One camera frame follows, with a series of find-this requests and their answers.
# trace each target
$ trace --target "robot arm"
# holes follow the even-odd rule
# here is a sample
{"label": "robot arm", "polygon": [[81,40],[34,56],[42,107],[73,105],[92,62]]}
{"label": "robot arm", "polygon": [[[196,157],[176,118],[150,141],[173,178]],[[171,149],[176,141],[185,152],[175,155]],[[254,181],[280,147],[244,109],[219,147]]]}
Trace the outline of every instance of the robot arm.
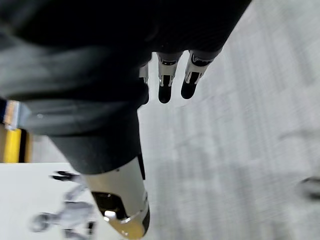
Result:
{"label": "robot arm", "polygon": [[[228,24],[218,24],[219,37],[197,46],[208,46],[208,39],[223,45],[250,0],[214,2],[215,9],[224,10],[207,14],[208,21],[200,24],[217,25],[212,16]],[[148,87],[139,79],[139,69],[152,52],[193,50],[189,42],[200,41],[202,33],[189,28],[188,21],[201,20],[207,3],[198,4],[194,14],[199,16],[193,17],[186,14],[190,6],[184,1],[113,1],[112,7],[121,11],[108,13],[105,4],[0,0],[0,45],[3,39],[9,42],[0,46],[0,95],[26,104],[30,115],[23,128],[48,135],[83,175],[102,217],[124,238],[139,239],[150,220],[137,115]],[[164,14],[170,21],[162,21]],[[126,27],[115,19],[127,20]],[[171,84],[171,78],[161,78],[160,85]]]}

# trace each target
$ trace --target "white robot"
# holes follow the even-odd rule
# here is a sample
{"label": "white robot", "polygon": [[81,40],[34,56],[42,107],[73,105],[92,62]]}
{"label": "white robot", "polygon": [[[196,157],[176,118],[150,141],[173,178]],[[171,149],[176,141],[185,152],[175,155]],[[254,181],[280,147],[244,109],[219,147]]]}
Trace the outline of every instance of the white robot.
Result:
{"label": "white robot", "polygon": [[[214,52],[199,50],[189,51],[189,60],[185,70],[184,81],[181,88],[181,96],[190,99],[195,91],[200,78],[205,74],[208,66],[218,56],[222,49]],[[159,101],[166,104],[171,99],[171,88],[176,76],[178,61],[183,52],[164,53],[157,52],[158,55],[158,76],[159,76]],[[139,77],[148,84],[148,64],[140,68]]]}
{"label": "white robot", "polygon": [[[83,201],[74,201],[87,187],[80,175],[66,171],[57,171],[57,175],[51,176],[59,181],[71,181],[78,185],[64,196],[63,208],[57,213],[43,212],[35,216],[29,226],[34,233],[44,232],[58,225],[62,228],[66,240],[90,240],[93,237],[95,221],[94,205]],[[80,234],[75,228],[86,225],[86,234]]]}

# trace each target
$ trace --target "white floor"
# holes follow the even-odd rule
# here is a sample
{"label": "white floor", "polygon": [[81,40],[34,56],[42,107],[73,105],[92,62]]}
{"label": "white floor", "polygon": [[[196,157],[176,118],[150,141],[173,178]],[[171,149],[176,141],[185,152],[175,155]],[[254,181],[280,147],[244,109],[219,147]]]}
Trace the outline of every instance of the white floor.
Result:
{"label": "white floor", "polygon": [[[152,239],[318,240],[320,202],[297,184],[320,175],[320,1],[255,0],[191,100],[139,111]],[[34,162],[64,157],[46,137]]]}

